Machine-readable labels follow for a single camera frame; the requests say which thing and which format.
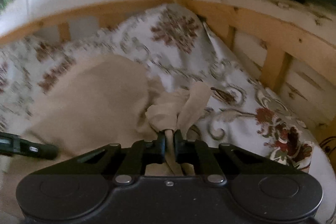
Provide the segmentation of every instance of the wooden crib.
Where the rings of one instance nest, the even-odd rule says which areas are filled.
[[[164,3],[178,3],[205,17],[252,76],[278,93],[303,121],[313,121],[308,128],[336,170],[336,17],[316,9],[289,0],[121,0],[40,18],[0,37],[0,44],[51,26],[57,26],[60,41],[68,41],[68,21],[74,18],[94,16],[100,27],[112,29]],[[257,43],[239,42],[239,33]]]

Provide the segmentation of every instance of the white floral fabric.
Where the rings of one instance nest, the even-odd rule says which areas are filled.
[[[270,90],[251,79],[233,53],[197,15],[176,4],[134,16],[115,30],[51,45],[34,36],[0,51],[0,130],[21,134],[30,126],[30,107],[47,94],[78,58],[114,53],[143,64],[159,76],[168,92],[203,81],[212,89],[204,115],[188,134],[209,146],[229,142],[295,168],[316,172],[312,157],[328,176],[312,174],[322,184],[324,201],[316,215],[331,223],[336,179],[326,156],[293,111]]]

